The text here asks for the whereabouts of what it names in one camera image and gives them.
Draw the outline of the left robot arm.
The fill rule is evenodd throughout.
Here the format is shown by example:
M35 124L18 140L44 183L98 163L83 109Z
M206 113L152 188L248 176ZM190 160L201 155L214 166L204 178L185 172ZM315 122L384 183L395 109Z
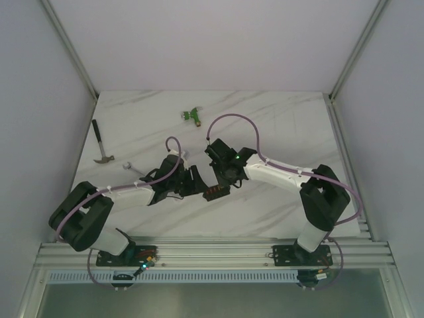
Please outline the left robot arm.
M89 248L106 252L118 265L129 266L136 256L134 242L123 231L105 226L114 207L147 207L171 193L184 198L206 190L197 167L187 166L183 158L170 153L159 168L122 192L107 191L87 201L98 189L89 182L79 183L53 212L48 224L76 252Z

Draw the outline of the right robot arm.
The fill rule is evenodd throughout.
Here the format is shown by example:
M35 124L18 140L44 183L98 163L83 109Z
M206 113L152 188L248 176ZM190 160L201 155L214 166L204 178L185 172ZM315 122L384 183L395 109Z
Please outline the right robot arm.
M300 264L315 259L321 242L350 203L347 190L326 165L316 169L284 166L251 148L237 152L219 138L207 145L205 153L220 186L241 186L244 180L253 180L299 194L307 219L293 248Z

